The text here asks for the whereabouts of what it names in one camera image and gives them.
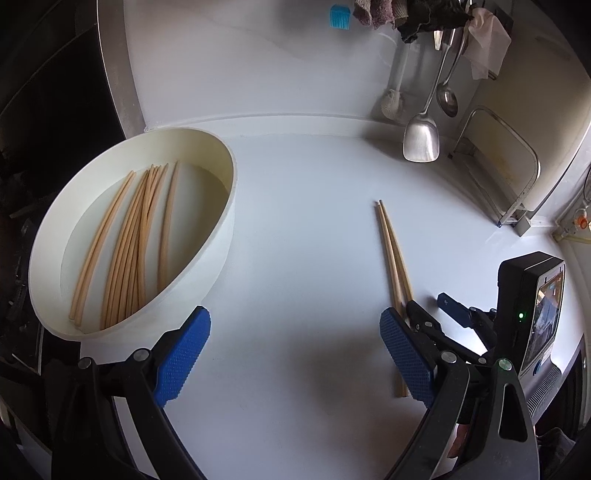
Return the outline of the right human hand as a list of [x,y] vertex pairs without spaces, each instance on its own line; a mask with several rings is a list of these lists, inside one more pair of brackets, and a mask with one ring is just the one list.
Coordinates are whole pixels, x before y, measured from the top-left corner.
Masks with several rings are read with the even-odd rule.
[[464,446],[470,426],[466,424],[459,424],[456,430],[456,437],[448,452],[449,458],[457,458]]

